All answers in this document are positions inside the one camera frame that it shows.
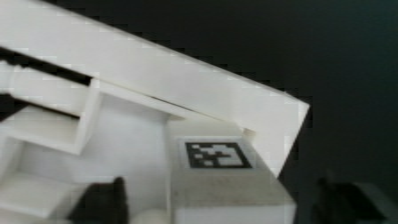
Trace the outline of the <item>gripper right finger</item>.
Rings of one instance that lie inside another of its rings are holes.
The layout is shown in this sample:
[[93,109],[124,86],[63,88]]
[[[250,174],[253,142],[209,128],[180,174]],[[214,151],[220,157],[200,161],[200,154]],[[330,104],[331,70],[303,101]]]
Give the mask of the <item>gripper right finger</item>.
[[398,204],[374,184],[317,179],[310,224],[398,224]]

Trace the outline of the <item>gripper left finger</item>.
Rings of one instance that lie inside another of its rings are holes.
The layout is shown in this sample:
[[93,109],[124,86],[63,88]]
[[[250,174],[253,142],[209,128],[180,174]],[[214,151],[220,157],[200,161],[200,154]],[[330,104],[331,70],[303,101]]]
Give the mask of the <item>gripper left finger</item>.
[[67,215],[72,224],[127,224],[124,179],[92,183]]

